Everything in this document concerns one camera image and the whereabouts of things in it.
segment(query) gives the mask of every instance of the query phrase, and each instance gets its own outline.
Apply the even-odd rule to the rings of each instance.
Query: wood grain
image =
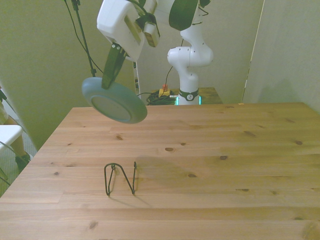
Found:
[[[320,116],[303,103],[73,108],[0,198],[0,240],[319,240]],[[121,164],[105,192],[103,168]]]

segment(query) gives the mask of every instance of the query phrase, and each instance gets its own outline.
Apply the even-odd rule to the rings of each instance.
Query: wall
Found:
[[[103,70],[111,45],[96,28],[100,5],[82,0],[79,12],[92,58]],[[39,149],[72,107],[88,106],[81,93],[91,76],[87,54],[64,1],[0,0],[0,6],[0,85]],[[132,62],[116,81],[134,90]]]
[[[213,0],[204,9],[202,33],[213,50],[210,66],[197,67],[200,87],[215,87],[224,103],[239,103],[243,97],[250,59],[257,34],[263,0]],[[167,60],[170,48],[180,46],[182,38],[177,30],[159,23],[159,45],[145,44],[137,62],[141,92],[162,87],[171,67]],[[172,70],[168,77],[170,88],[179,88],[179,76]]]
[[[265,0],[244,103],[304,102],[320,113],[320,3]]]

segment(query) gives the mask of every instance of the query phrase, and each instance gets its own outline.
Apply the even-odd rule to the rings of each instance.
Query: cable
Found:
[[[157,106],[157,105],[172,105],[175,103],[176,99],[171,98],[170,96],[160,96],[159,91],[155,91],[146,99],[148,106]]]
[[[78,41],[79,41],[79,43],[81,44],[81,46],[82,46],[82,48],[84,49],[84,51],[85,51],[87,54],[89,54],[89,53],[87,52],[85,46],[84,46],[83,43],[81,42],[79,36],[78,36],[77,29],[76,29],[76,25],[75,25],[74,19],[73,19],[73,17],[72,17],[70,8],[69,8],[69,6],[68,6],[67,0],[64,0],[64,2],[65,2],[65,5],[66,5],[66,7],[67,7],[67,9],[68,9],[68,12],[69,12],[69,15],[70,15],[70,18],[71,18],[71,21],[72,21],[73,29],[74,29],[74,32],[75,32],[75,35],[76,35],[76,38],[78,39]],[[89,54],[89,57],[90,57],[91,61],[93,62],[93,64],[99,69],[99,71],[100,71],[101,73],[104,73],[104,72],[98,67],[98,65],[95,63],[95,61],[91,58],[90,54]]]
[[[10,183],[8,183],[5,179],[3,179],[2,177],[0,177],[0,179],[2,180],[2,181],[4,181],[6,184],[8,184],[9,186],[11,186],[11,184]]]

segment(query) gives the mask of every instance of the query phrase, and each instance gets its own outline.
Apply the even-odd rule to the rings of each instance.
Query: table surface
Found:
[[[0,125],[0,141],[10,145],[22,134],[22,132],[22,127],[19,125]],[[5,148],[5,146],[0,144],[0,152]]]
[[[4,240],[318,240],[320,116],[303,103],[73,108],[0,198]],[[111,196],[104,166],[116,169]]]

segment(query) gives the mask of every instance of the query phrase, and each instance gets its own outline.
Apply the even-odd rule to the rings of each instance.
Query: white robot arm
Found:
[[[182,38],[191,44],[169,50],[168,62],[176,69],[180,78],[179,104],[199,104],[199,78],[188,67],[208,66],[214,59],[213,51],[206,45],[202,35],[202,13],[196,11],[192,25],[180,32]]]
[[[112,43],[103,77],[90,77],[82,93],[96,110],[122,123],[138,123],[147,116],[143,102],[129,89],[114,82],[125,58],[137,61],[145,38],[156,47],[160,38],[157,21],[180,31],[191,47],[169,51],[168,61],[180,77],[181,104],[199,104],[198,77],[188,67],[200,67],[213,60],[212,50],[202,37],[202,14],[198,7],[210,0],[103,0],[97,28]]]

